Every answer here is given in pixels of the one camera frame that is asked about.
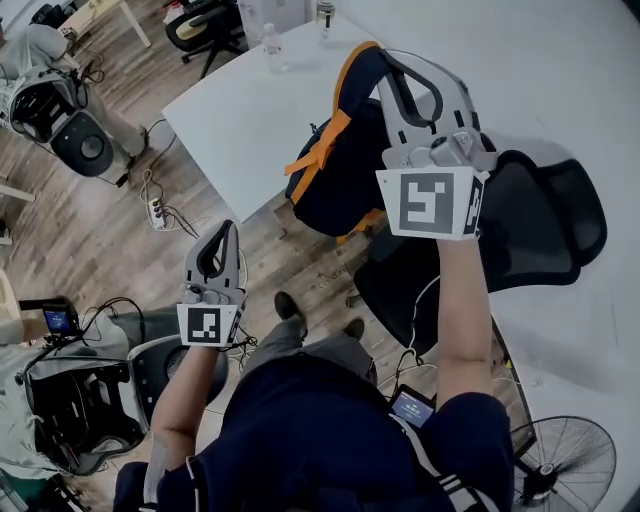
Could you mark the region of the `person's right forearm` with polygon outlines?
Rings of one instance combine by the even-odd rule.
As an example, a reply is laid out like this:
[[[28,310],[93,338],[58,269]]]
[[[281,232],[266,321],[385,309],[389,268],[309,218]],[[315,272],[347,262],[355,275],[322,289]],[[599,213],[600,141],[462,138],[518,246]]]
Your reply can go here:
[[[478,241],[440,240],[436,407],[492,392],[492,318]]]

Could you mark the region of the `white cabinet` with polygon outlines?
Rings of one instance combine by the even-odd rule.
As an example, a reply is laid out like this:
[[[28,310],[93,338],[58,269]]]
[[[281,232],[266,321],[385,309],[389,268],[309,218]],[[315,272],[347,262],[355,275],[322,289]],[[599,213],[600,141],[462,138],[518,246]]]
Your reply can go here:
[[[250,49],[262,43],[264,25],[272,23],[283,34],[315,17],[316,0],[237,0]]]

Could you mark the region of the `small black monitor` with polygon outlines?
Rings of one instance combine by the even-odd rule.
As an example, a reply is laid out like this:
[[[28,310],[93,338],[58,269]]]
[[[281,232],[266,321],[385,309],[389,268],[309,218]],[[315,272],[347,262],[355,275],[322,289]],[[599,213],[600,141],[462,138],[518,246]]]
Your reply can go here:
[[[41,309],[52,335],[70,337],[81,333],[77,311],[68,300],[44,302]]]

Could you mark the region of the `glass tumbler with dark lid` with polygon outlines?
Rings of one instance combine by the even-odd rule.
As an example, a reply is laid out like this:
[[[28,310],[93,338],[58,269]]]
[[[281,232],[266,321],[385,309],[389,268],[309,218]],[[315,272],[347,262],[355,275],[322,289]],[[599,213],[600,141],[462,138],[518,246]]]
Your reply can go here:
[[[315,21],[322,43],[328,39],[331,33],[335,11],[335,0],[316,0]]]

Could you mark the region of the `white power strip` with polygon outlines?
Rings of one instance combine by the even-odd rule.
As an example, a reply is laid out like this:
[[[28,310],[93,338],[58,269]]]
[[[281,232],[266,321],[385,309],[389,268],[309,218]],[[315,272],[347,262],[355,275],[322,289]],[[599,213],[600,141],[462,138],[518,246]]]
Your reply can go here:
[[[144,204],[149,224],[154,231],[168,231],[173,227],[173,221],[169,220],[169,214],[159,197],[145,199]]]

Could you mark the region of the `clear plastic water bottle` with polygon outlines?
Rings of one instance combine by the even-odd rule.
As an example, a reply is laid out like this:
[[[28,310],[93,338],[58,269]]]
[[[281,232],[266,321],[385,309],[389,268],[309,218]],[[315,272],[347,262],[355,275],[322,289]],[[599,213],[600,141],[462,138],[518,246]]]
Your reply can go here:
[[[285,69],[281,36],[273,23],[263,26],[262,45],[268,66],[273,74],[280,74]]]

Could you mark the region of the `black mesh office chair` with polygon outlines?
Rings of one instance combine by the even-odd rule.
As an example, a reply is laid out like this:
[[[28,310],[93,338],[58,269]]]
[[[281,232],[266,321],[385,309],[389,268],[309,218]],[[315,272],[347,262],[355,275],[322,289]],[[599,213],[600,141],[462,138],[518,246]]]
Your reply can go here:
[[[489,178],[479,219],[487,287],[566,286],[607,240],[599,196],[574,158],[537,166],[510,150]],[[404,347],[428,352],[437,341],[439,253],[432,239],[383,229],[354,275],[364,304]]]

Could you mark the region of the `white table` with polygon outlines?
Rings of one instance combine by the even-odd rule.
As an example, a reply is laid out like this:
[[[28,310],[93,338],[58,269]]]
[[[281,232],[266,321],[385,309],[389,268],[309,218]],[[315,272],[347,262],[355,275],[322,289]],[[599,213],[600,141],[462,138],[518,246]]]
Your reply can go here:
[[[326,44],[312,22],[282,34],[284,68],[255,47],[198,81],[163,115],[240,222],[286,188],[286,165],[332,113],[334,87],[351,51],[373,34],[338,16]]]

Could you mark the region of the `person's navy jacket torso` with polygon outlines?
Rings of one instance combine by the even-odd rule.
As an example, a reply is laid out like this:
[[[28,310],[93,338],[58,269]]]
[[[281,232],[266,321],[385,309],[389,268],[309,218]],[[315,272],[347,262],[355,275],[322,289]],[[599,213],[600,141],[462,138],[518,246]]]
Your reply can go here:
[[[155,501],[147,463],[118,474],[113,512],[511,512],[509,418],[492,393],[465,393],[421,428],[377,388],[298,355],[240,380],[220,435],[172,470]]]

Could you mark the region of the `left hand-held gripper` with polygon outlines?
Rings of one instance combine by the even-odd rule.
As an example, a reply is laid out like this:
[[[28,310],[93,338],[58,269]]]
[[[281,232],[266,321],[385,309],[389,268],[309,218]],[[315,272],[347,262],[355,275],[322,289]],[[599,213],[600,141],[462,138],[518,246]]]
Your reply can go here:
[[[185,281],[217,281],[226,288],[184,285],[177,305],[181,343],[187,346],[231,346],[245,310],[246,292],[239,284],[238,231],[227,219],[201,235],[184,259]]]

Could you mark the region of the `navy backpack with orange trim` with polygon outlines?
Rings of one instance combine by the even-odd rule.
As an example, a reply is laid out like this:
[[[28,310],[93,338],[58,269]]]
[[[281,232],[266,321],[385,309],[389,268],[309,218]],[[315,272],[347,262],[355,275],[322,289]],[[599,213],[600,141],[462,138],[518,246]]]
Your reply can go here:
[[[381,102],[371,97],[390,70],[385,56],[373,41],[351,52],[335,85],[331,116],[284,169],[295,217],[329,237],[362,231],[385,210],[376,172],[385,167],[382,153],[391,143]]]

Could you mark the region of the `person's left forearm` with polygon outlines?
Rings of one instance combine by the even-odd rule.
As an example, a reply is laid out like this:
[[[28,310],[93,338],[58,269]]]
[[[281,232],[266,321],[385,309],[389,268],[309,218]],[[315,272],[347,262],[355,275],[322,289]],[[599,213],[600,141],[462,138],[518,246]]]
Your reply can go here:
[[[195,454],[218,358],[215,348],[191,346],[155,406],[151,431],[154,440],[166,448],[167,471]]]

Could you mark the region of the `black pedestal fan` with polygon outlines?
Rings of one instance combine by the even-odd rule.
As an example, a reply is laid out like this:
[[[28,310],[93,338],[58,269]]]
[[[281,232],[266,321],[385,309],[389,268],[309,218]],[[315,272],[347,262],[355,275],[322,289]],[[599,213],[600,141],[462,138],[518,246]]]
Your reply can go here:
[[[511,432],[513,512],[595,512],[611,485],[617,453],[609,433],[578,416],[552,416]]]

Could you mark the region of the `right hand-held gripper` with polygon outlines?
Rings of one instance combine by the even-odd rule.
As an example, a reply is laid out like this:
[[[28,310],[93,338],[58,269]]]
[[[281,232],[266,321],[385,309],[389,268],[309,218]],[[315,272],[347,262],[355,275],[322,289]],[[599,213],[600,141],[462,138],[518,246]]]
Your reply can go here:
[[[485,183],[498,153],[485,148],[464,82],[416,54],[386,49],[378,84],[391,145],[376,172],[393,235],[438,240],[478,236]],[[430,148],[434,138],[436,146]]]

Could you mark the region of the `light wooden desk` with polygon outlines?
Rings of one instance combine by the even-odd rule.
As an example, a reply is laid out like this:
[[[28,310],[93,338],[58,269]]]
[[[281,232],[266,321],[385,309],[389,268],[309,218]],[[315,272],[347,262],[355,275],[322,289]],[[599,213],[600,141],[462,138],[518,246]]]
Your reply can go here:
[[[74,36],[79,40],[115,11],[121,11],[124,14],[143,46],[150,48],[152,44],[126,0],[88,0],[58,28],[58,31],[63,36]]]

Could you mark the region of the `grey shell equipment pack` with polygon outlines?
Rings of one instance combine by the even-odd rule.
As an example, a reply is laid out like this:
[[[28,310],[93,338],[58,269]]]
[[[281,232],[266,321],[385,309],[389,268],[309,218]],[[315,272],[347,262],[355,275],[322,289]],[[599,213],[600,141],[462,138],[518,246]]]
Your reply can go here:
[[[67,167],[97,177],[114,161],[110,136],[88,110],[89,70],[35,67],[11,81],[2,118],[21,136],[47,146]]]
[[[43,358],[22,375],[35,415],[35,449],[60,473],[89,476],[108,459],[141,444],[156,402],[170,380],[170,360],[184,347],[178,336],[150,341],[123,357]]]

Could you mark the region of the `black chair with beige cushion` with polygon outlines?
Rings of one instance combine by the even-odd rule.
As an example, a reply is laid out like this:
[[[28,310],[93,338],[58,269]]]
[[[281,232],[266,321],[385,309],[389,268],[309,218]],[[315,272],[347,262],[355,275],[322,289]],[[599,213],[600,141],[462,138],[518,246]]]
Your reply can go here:
[[[207,75],[215,57],[223,51],[241,55],[245,36],[237,0],[178,0],[183,13],[170,21],[165,32],[180,51],[184,64],[202,53],[207,54],[200,78]]]

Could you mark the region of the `person's left dark shoe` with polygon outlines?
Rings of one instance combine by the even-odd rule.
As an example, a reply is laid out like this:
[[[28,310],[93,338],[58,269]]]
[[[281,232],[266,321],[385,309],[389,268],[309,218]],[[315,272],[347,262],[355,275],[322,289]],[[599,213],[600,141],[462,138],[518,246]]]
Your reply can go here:
[[[281,320],[298,320],[300,330],[303,333],[307,331],[306,316],[291,295],[284,291],[278,291],[274,297],[274,307]]]

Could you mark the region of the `person's grey trousers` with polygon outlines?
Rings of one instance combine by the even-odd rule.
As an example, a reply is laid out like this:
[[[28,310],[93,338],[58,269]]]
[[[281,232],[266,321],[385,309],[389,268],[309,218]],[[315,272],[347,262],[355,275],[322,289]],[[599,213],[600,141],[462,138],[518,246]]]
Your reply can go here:
[[[251,353],[241,372],[241,379],[276,359],[306,355],[338,364],[376,386],[378,377],[374,359],[362,346],[361,340],[356,341],[345,335],[342,330],[320,341],[304,345],[299,321],[281,321]]]

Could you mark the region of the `black phone with lit screen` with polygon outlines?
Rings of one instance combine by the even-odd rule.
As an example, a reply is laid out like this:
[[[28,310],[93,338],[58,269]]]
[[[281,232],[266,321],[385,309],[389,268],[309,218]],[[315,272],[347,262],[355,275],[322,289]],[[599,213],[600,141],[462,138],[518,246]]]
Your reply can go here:
[[[427,398],[406,384],[401,384],[390,400],[394,414],[416,428],[421,428],[435,411],[435,400]]]

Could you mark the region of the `light wooden bench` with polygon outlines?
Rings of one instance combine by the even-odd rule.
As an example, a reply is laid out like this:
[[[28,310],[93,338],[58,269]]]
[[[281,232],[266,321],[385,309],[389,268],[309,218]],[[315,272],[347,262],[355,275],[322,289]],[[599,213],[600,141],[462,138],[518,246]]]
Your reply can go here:
[[[10,186],[7,179],[2,175],[0,175],[0,195],[28,203],[34,203],[36,201],[36,196],[34,194]]]

